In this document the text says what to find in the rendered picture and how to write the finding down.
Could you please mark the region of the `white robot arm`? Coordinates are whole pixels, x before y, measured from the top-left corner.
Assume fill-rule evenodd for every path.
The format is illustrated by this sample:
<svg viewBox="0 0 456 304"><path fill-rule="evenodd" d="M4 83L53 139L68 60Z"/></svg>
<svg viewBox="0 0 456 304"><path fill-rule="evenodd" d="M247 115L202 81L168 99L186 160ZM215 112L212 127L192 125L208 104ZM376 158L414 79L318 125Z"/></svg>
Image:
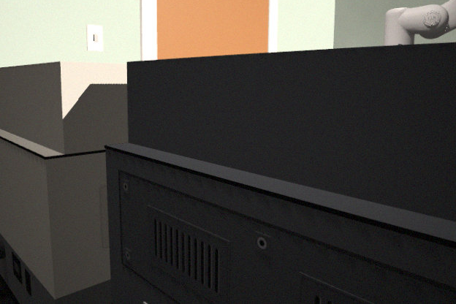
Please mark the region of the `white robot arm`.
<svg viewBox="0 0 456 304"><path fill-rule="evenodd" d="M425 39L435 39L454 29L456 0L450 0L441 6L430 4L390 9L385 15L384 46L414 45L415 34Z"/></svg>

